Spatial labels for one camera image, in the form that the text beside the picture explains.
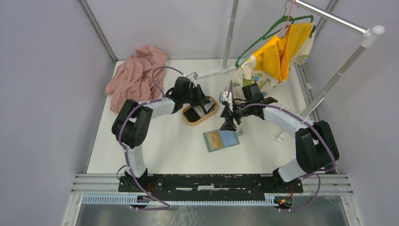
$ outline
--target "floor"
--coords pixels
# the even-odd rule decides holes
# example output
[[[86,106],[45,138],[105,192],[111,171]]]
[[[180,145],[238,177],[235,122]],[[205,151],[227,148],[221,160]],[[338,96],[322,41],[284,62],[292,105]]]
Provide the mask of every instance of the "floor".
[[[203,72],[217,69],[221,60],[174,60],[166,65],[175,67],[184,73]],[[215,75],[197,82],[205,95],[218,100],[234,72],[227,75]],[[165,90],[174,85],[178,74],[168,70],[164,79]],[[289,79],[281,83],[270,94],[286,109],[295,113],[305,109],[305,101],[295,70],[291,70]],[[110,107],[111,96],[107,97],[103,115],[97,132],[96,141],[90,158],[87,173],[116,173],[125,165],[122,148],[111,133],[112,124],[117,116]],[[218,129],[224,119],[219,112],[192,127],[183,121],[181,110],[175,114],[153,119],[148,135],[143,143],[144,161],[149,173],[163,174],[242,174],[272,173],[272,171],[295,158],[295,141],[288,137],[279,143],[276,137],[282,129],[274,124],[262,121],[254,116],[242,120],[243,135],[239,136],[239,145],[209,153],[203,133]]]

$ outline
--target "clothes rack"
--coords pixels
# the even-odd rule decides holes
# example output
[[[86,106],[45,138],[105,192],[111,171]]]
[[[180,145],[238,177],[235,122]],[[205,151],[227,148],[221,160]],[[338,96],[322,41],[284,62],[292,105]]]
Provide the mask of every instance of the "clothes rack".
[[[350,22],[342,17],[336,16],[330,12],[327,12],[319,7],[316,7],[310,3],[307,3],[302,0],[285,0],[289,2],[294,2],[295,5],[304,8],[308,10],[311,13],[314,13],[316,15],[319,15],[329,21],[332,21],[350,31],[353,31],[357,34],[362,35],[363,38],[365,38],[360,46],[353,52],[353,54],[348,58],[348,60],[342,65],[342,67],[334,74],[334,76],[331,78],[331,80],[325,85],[325,87],[322,89],[322,91],[314,98],[309,105],[306,106],[306,109],[301,113],[302,117],[308,116],[323,100],[324,96],[327,94],[327,92],[330,91],[330,89],[338,82],[338,80],[346,73],[346,71],[352,66],[352,64],[361,56],[361,54],[369,48],[373,42],[382,34],[385,32],[385,28],[381,25],[374,26],[371,29],[364,28],[360,25],[357,25],[353,22]],[[231,19],[230,19],[230,25],[229,25],[229,31],[227,35],[227,41],[226,41],[226,47],[224,50],[224,57],[223,57],[223,64],[220,66],[218,73],[219,72],[229,72],[232,71],[233,69],[227,66],[227,59],[229,57],[229,52],[230,52],[230,45],[231,45],[231,40],[232,40],[232,33],[233,33],[233,28],[234,28],[234,23],[235,23],[235,17],[237,13],[237,8],[238,8],[238,0],[234,0],[233,3],[233,8],[231,11]],[[213,75],[215,73],[211,73],[211,71],[206,72],[206,75],[204,77]],[[282,142],[286,137],[288,136],[287,133],[283,132],[281,133],[278,137],[277,140]]]

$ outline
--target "yellow cloth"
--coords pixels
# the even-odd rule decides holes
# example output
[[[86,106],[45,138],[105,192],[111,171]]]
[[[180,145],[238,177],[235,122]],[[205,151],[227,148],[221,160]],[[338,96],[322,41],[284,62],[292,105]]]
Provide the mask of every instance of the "yellow cloth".
[[[312,23],[291,24],[283,38],[272,37],[253,54],[254,70],[266,72],[278,81],[287,80],[290,61],[308,39],[312,27]]]

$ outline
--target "white clamp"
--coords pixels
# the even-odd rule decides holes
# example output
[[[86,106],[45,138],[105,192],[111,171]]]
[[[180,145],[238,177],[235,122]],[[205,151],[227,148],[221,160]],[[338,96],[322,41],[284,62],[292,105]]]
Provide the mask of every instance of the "white clamp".
[[[190,73],[190,74],[183,74],[183,77],[186,77],[194,84],[194,87],[197,87],[197,82],[195,81],[198,78],[198,74],[196,72]]]
[[[230,110],[233,111],[233,99],[232,99],[233,95],[231,93],[229,95],[229,97],[227,97],[227,93],[228,93],[228,91],[220,93],[219,102],[221,104],[223,104],[223,102],[227,102],[229,104]]]

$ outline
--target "green hanger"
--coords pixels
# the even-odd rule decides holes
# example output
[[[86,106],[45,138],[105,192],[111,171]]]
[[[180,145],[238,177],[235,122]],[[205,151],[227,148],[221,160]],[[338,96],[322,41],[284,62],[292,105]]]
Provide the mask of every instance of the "green hanger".
[[[266,34],[264,34],[262,37],[260,37],[258,40],[256,40],[251,46],[249,46],[249,48],[247,48],[244,52],[241,53],[241,55],[238,57],[235,66],[237,68],[239,68],[244,62],[242,62],[241,64],[238,64],[238,61],[241,59],[241,57],[246,54],[252,47],[254,47],[256,44],[258,44],[258,42],[262,41],[262,40],[266,40],[268,38],[270,38],[271,36],[277,34],[280,30],[274,32],[273,34],[269,34],[270,32],[273,31],[274,28],[276,28],[280,23],[286,22],[287,21],[288,16],[283,16],[280,20],[276,21],[271,28],[266,32]],[[300,16],[300,17],[296,17],[296,18],[292,18],[291,16],[289,17],[289,20],[291,23],[294,23],[295,21],[298,20],[303,20],[303,19],[307,19],[310,18],[311,19],[311,23],[313,22],[313,15],[308,15],[308,16]]]

